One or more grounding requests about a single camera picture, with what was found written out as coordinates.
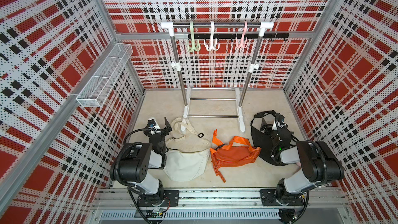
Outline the black sling bag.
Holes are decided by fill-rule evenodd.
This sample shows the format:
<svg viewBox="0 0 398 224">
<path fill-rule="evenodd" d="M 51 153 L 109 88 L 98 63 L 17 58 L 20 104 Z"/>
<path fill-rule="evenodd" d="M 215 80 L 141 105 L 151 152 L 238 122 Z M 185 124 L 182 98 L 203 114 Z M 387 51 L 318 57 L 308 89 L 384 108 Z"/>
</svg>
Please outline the black sling bag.
<svg viewBox="0 0 398 224">
<path fill-rule="evenodd" d="M 273 124 L 274 123 L 274 116 L 275 116 L 276 113 L 277 112 L 275 112 L 274 110 L 260 112 L 260 113 L 255 114 L 253 119 L 254 120 L 255 119 L 261 119 L 262 120 L 261 126 L 264 123 Z M 284 166 L 285 164 L 282 162 L 281 155 L 282 155 L 282 152 L 284 152 L 286 150 L 282 151 L 278 156 L 271 156 L 269 154 L 269 152 L 267 151 L 267 149 L 265 148 L 264 134 L 261 131 L 261 126 L 260 126 L 260 129 L 255 128 L 253 126 L 254 120 L 252 120 L 250 122 L 251 137 L 252 137 L 252 141 L 253 141 L 254 146 L 261 148 L 261 152 L 260 152 L 259 157 L 261 159 L 263 159 L 265 162 L 267 162 L 267 163 L 269 163 L 269 164 L 271 164 L 273 166 L 278 166 L 278 167 Z M 295 141 L 294 133 L 293 132 L 291 132 L 291 133 L 292 133 L 292 141 Z"/>
</svg>

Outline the cream sling bag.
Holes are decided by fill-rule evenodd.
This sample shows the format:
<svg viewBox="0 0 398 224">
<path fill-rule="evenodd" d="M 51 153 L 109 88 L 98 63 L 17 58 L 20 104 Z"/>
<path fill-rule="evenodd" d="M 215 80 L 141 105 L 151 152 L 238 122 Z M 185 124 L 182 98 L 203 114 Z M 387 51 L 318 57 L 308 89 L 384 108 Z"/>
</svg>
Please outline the cream sling bag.
<svg viewBox="0 0 398 224">
<path fill-rule="evenodd" d="M 169 151 L 163 171 L 172 181 L 191 181 L 205 172 L 212 144 L 187 118 L 174 119 L 172 129 L 166 141 Z"/>
</svg>

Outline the orange sling bag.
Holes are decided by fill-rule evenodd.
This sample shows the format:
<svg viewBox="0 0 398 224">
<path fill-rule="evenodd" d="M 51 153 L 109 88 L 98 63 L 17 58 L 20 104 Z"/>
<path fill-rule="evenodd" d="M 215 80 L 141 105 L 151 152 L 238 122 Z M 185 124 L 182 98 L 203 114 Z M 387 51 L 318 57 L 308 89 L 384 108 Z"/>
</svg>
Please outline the orange sling bag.
<svg viewBox="0 0 398 224">
<path fill-rule="evenodd" d="M 219 176 L 225 183 L 226 179 L 219 171 L 222 167 L 241 167 L 246 164 L 254 163 L 260 155 L 261 148 L 254 148 L 249 139 L 234 136 L 228 144 L 223 143 L 217 138 L 218 132 L 215 130 L 212 136 L 212 143 L 216 148 L 210 148 L 212 167 L 215 175 Z"/>
</svg>

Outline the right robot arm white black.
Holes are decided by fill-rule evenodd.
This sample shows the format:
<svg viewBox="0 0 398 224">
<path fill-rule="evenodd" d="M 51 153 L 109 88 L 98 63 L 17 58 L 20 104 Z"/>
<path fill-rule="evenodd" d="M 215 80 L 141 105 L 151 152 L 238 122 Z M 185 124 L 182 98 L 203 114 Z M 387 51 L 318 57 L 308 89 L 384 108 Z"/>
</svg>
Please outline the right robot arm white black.
<svg viewBox="0 0 398 224">
<path fill-rule="evenodd" d="M 271 203 L 297 203 L 301 195 L 344 178 L 344 168 L 326 142 L 299 141 L 285 117 L 275 111 L 260 112 L 254 118 L 261 119 L 260 128 L 251 129 L 254 145 L 261 148 L 260 158 L 273 166 L 300 168 L 278 182 L 274 195 L 268 197 Z"/>
</svg>

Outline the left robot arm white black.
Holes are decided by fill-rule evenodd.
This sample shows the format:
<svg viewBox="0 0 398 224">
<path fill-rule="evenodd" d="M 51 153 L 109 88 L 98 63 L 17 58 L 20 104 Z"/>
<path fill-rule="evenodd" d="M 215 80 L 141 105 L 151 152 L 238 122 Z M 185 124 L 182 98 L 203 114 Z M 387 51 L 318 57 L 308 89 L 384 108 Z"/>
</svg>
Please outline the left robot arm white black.
<svg viewBox="0 0 398 224">
<path fill-rule="evenodd" d="M 153 206 L 162 205 L 165 199 L 163 183 L 148 172 L 150 169 L 162 170 L 166 165 L 169 149 L 165 138 L 173 129 L 166 118 L 164 122 L 165 127 L 161 128 L 152 118 L 144 128 L 128 133 L 110 170 L 112 180 Z M 149 141 L 129 143 L 130 136 L 138 132 L 143 132 Z"/>
</svg>

